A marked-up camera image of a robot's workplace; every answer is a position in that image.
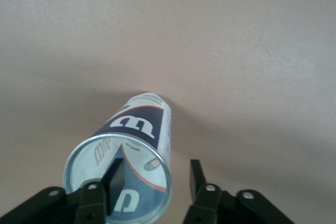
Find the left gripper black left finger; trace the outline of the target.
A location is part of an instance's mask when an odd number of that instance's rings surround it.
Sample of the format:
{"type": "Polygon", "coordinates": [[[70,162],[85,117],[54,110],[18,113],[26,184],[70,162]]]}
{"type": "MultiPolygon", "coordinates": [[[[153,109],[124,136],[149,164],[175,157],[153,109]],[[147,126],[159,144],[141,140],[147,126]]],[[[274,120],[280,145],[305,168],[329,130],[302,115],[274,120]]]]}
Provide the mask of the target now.
{"type": "Polygon", "coordinates": [[[75,223],[106,223],[123,189],[123,159],[116,158],[102,178],[85,183],[75,223]]]}

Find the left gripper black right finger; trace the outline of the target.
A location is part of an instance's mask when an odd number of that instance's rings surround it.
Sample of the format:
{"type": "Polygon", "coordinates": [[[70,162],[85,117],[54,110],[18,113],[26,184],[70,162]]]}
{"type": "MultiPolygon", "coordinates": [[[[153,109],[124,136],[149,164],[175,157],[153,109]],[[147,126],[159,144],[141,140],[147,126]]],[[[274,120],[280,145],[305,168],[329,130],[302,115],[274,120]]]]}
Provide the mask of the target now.
{"type": "Polygon", "coordinates": [[[207,182],[198,159],[190,161],[190,191],[192,204],[183,223],[217,223],[222,190],[217,185],[207,182]]]}

